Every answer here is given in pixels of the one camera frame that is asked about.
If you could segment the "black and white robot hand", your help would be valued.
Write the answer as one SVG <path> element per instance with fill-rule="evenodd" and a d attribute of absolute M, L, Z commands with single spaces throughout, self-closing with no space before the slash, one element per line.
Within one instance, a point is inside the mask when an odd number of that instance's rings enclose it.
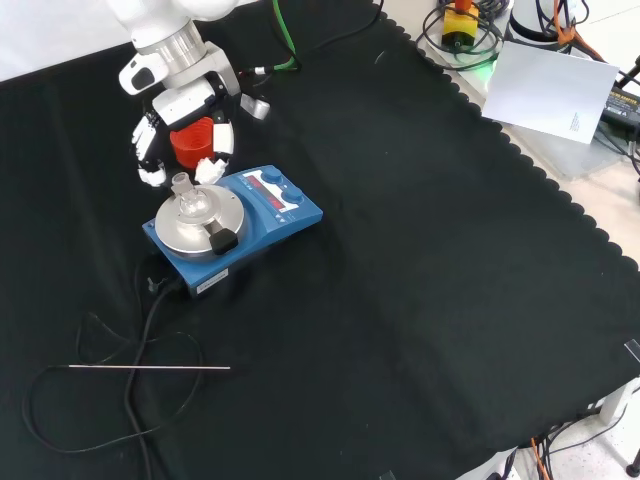
<path fill-rule="evenodd" d="M 154 188 L 182 168 L 200 184 L 214 184 L 234 153 L 235 135 L 226 108 L 233 102 L 224 84 L 196 80 L 168 89 L 152 102 L 133 130 L 137 172 Z"/>

